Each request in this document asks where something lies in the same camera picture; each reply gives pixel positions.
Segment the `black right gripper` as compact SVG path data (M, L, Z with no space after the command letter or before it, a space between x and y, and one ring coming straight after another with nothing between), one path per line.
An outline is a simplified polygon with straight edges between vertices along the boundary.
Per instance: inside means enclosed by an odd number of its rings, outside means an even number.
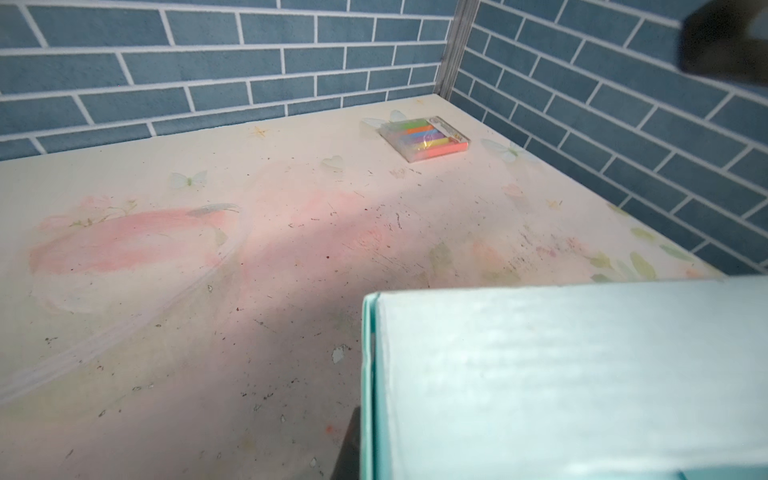
M765 1L707 2L682 22L677 67L719 81L765 84L767 35L754 26L766 18Z

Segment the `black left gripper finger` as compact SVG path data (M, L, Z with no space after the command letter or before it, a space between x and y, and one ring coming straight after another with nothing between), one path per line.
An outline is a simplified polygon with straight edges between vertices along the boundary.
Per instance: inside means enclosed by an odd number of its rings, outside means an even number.
M360 475L360 431L361 408L353 410L341 449L336 459L331 480L359 480Z

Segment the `light teal paper box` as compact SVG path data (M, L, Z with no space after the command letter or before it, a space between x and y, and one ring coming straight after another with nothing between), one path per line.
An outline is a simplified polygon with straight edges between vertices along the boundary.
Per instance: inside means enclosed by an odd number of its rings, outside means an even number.
M364 479L763 479L767 280L382 292Z

